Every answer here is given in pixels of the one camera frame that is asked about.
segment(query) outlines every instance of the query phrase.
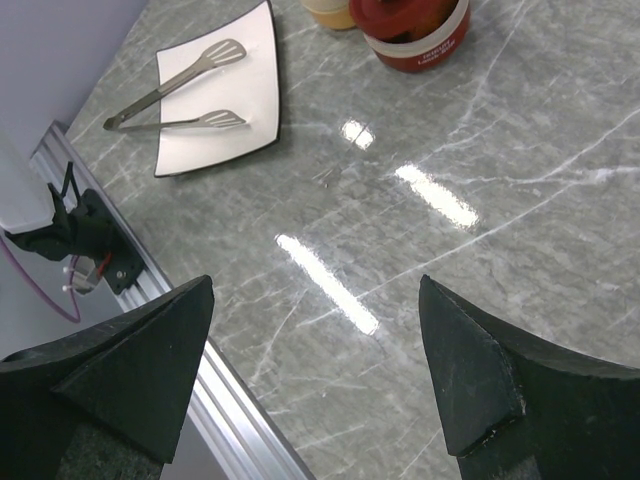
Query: red pot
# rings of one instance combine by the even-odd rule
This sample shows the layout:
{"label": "red pot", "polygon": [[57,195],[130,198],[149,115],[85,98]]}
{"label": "red pot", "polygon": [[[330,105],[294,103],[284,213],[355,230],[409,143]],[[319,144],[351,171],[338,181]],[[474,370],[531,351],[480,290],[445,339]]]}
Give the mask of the red pot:
{"label": "red pot", "polygon": [[419,40],[390,43],[366,31],[364,37],[383,63],[403,72],[419,72],[442,62],[458,48],[469,30],[470,20],[469,0],[458,0],[451,16],[436,31]]}

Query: purple cable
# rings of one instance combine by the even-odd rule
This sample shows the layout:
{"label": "purple cable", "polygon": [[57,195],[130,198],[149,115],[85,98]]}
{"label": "purple cable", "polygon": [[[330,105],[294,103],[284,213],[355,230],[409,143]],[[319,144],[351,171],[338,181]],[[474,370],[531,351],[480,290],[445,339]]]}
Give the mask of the purple cable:
{"label": "purple cable", "polygon": [[[20,276],[23,278],[23,280],[25,282],[27,282],[27,284],[33,289],[35,294],[38,295],[38,297],[40,297],[44,301],[44,303],[49,305],[49,307],[51,307],[53,310],[55,310],[56,313],[58,313],[58,315],[60,315],[61,317],[65,318],[66,320],[69,320],[72,323],[80,323],[80,321],[81,321],[80,310],[78,309],[78,303],[76,301],[76,296],[75,296],[75,294],[73,292],[73,288],[70,290],[70,296],[71,296],[71,303],[73,305],[73,310],[75,312],[75,317],[73,315],[67,313],[62,307],[60,307],[60,305],[58,305],[56,302],[54,302],[49,297],[49,295],[47,295],[44,292],[44,290],[42,290],[40,288],[40,286],[35,282],[35,280],[33,278],[31,278],[31,276],[29,276],[29,274],[24,269],[24,267],[20,264],[18,259],[13,255],[11,250],[9,250],[9,247],[5,243],[4,238],[2,238],[2,234],[1,233],[0,233],[0,250],[3,251],[3,253],[7,257],[7,260],[9,260],[9,263],[11,265],[13,265],[13,267],[16,269],[18,274],[20,274]],[[74,256],[71,259],[71,263],[69,264],[69,267],[70,267],[69,285],[71,285],[71,282],[73,281],[73,270],[75,269],[76,263],[78,263],[78,257]]]}

